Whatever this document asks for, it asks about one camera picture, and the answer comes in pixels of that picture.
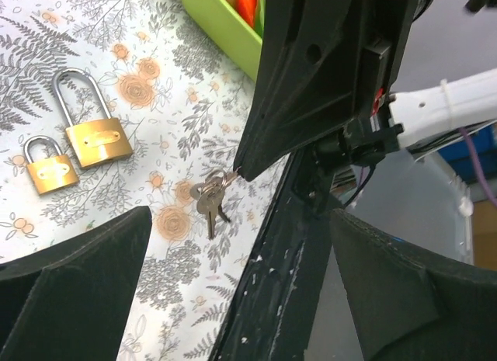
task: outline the padlock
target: padlock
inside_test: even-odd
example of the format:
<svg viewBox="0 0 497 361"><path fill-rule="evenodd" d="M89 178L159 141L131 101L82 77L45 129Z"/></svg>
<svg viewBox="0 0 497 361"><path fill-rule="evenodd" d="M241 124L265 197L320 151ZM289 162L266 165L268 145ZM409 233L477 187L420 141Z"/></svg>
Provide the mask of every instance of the padlock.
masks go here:
<svg viewBox="0 0 497 361"><path fill-rule="evenodd" d="M80 74L91 83L106 116L105 119L74 125L59 86L61 78L70 73ZM133 148L124 133L119 119L111 117L99 86L89 73L78 68L60 70L52 79L52 89L69 123L69 127L65 131L82 168L102 164L106 161L127 158L133 154Z"/></svg>
<svg viewBox="0 0 497 361"><path fill-rule="evenodd" d="M33 162L30 146L34 141L51 144L57 153L55 157ZM79 182L78 174L72 166L67 154L62 154L61 148L53 138L48 136L33 136L24 144L24 156L28 162L28 173L33 179L38 194L42 195Z"/></svg>

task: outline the bunch of keys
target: bunch of keys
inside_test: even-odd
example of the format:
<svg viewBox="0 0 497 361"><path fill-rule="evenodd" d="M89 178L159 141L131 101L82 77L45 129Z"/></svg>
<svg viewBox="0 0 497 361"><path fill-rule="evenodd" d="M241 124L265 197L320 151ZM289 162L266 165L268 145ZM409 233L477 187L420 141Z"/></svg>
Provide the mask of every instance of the bunch of keys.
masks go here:
<svg viewBox="0 0 497 361"><path fill-rule="evenodd" d="M196 203L196 210L207 218L209 240L215 236L216 217L219 215L225 223L231 223L223 211L223 198L226 188L238 177L237 172L226 173L222 169L212 171L205 182L196 184L190 190L190 195Z"/></svg>

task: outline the green basket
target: green basket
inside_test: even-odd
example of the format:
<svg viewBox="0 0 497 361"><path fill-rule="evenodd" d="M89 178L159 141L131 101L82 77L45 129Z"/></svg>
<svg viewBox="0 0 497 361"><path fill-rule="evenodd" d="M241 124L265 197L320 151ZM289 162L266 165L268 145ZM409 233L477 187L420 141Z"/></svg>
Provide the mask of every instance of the green basket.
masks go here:
<svg viewBox="0 0 497 361"><path fill-rule="evenodd" d="M185 10L253 81L262 39L225 0L181 0Z"/></svg>

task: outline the floral tablecloth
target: floral tablecloth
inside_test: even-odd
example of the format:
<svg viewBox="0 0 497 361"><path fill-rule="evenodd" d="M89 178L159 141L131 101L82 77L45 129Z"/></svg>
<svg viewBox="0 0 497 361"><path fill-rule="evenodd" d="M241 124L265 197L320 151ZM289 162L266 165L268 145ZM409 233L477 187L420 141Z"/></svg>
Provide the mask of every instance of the floral tablecloth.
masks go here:
<svg viewBox="0 0 497 361"><path fill-rule="evenodd" d="M59 68L89 71L134 155L78 168L50 90ZM183 11L180 0L0 0L0 263L149 205L154 227L118 359L206 359L283 163L238 180L207 240L189 188L231 168L254 85ZM63 86L76 123L102 111L89 85ZM38 196L23 143L54 138L81 182ZM51 148L37 145L42 158Z"/></svg>

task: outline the padlock body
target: padlock body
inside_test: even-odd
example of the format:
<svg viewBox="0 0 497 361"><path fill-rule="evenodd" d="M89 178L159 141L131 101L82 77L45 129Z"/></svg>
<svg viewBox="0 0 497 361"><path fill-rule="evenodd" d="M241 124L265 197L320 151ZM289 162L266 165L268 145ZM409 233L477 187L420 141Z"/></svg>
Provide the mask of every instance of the padlock body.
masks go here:
<svg viewBox="0 0 497 361"><path fill-rule="evenodd" d="M82 168L133 154L130 142L117 118L81 123L67 128L66 133Z"/></svg>
<svg viewBox="0 0 497 361"><path fill-rule="evenodd" d="M79 177L67 154L29 163L27 169L40 195L79 182Z"/></svg>

